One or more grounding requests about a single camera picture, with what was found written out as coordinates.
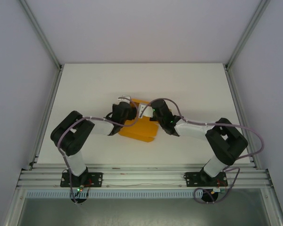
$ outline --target black mounting plate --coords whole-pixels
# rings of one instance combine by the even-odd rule
[[[88,187],[102,187],[103,173],[88,172],[87,181],[89,181],[89,179],[91,180],[91,185]],[[70,187],[69,181],[69,173],[62,173],[60,187]],[[81,184],[79,184],[78,180],[72,180],[73,187],[79,187],[80,185]]]
[[[224,187],[228,186],[226,174],[224,172],[218,173],[218,175],[212,180],[205,182],[200,178],[200,172],[186,172],[183,176],[187,183],[187,187]]]

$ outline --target white wall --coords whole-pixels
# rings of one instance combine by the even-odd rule
[[[0,225],[28,164],[56,68],[16,0],[0,0]]]
[[[61,63],[227,63],[260,0],[27,0]]]
[[[265,139],[260,158],[283,209],[283,0],[270,2],[233,74],[249,123]]]

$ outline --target glass panel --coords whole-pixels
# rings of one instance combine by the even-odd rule
[[[259,189],[233,189],[224,202],[192,199],[26,199],[19,226],[267,226]]]

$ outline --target yellow object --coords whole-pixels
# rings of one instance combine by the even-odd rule
[[[149,102],[132,99],[138,106],[139,103],[148,104]],[[126,121],[125,125],[130,125],[132,121]],[[154,140],[154,137],[157,135],[158,124],[155,121],[150,121],[150,117],[143,116],[139,118],[138,121],[130,127],[123,127],[119,131],[119,135],[124,137],[133,138],[136,140],[141,140],[144,142],[151,142]]]

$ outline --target white table surface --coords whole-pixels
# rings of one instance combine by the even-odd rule
[[[167,97],[185,118],[209,122],[224,117],[239,123],[222,64],[66,64],[38,163],[64,163],[50,134],[71,111],[104,117],[122,95],[147,101]],[[118,134],[92,135],[82,153],[86,164],[153,166],[204,164],[214,154],[207,141],[169,136],[161,128],[150,143]],[[249,162],[244,158],[236,163]]]

